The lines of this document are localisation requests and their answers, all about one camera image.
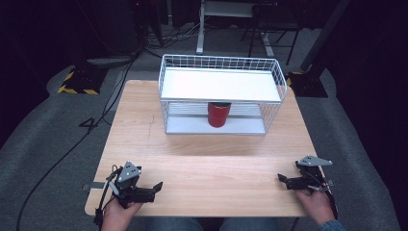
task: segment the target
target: sleeve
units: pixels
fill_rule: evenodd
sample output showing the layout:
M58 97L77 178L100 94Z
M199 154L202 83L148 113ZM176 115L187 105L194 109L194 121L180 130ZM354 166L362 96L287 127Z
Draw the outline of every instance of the sleeve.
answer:
M344 227L339 223L338 220L333 219L325 222L319 231L345 231Z

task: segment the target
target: wire basket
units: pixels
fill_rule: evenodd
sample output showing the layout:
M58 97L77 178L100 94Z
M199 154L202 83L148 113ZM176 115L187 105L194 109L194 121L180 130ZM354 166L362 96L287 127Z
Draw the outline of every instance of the wire basket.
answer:
M264 135L286 96L274 59L164 55L159 95L168 134ZM224 126L208 122L208 102L230 102Z

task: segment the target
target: hand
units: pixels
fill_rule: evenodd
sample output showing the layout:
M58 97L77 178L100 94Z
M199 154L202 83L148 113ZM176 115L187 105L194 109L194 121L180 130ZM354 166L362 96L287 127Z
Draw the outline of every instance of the hand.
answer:
M116 198L112 197L111 200L105 208L102 231L124 231L143 204L129 203L128 208L123 209Z
M313 192L311 195L306 195L303 191L295 191L295 193L308 215L318 226L335 219L326 193Z

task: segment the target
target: white desk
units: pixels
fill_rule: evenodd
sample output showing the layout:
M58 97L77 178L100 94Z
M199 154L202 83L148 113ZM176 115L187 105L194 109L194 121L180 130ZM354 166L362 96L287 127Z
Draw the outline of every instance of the white desk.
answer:
M233 17L252 17L253 3L239 2L213 2L201 0L200 8L200 30L198 34L196 54L204 53L204 16L233 16ZM267 51L268 58L273 58L274 54L268 40L268 34L262 35L262 41Z

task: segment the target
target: chair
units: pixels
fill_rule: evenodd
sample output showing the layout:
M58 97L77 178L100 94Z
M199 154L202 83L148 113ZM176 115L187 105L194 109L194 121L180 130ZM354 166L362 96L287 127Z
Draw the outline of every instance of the chair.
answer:
M250 26L246 28L241 40L244 39L249 29L252 30L251 43L249 45L248 58L251 57L252 47L254 46L255 33L261 33L262 36L268 36L268 33L282 33L274 44L264 44L270 47L291 47L286 64L292 56L293 48L299 34L300 26L298 18L295 17L292 8L285 4L286 1L259 1L252 7L252 19ZM277 44L287 32L295 32L292 45Z

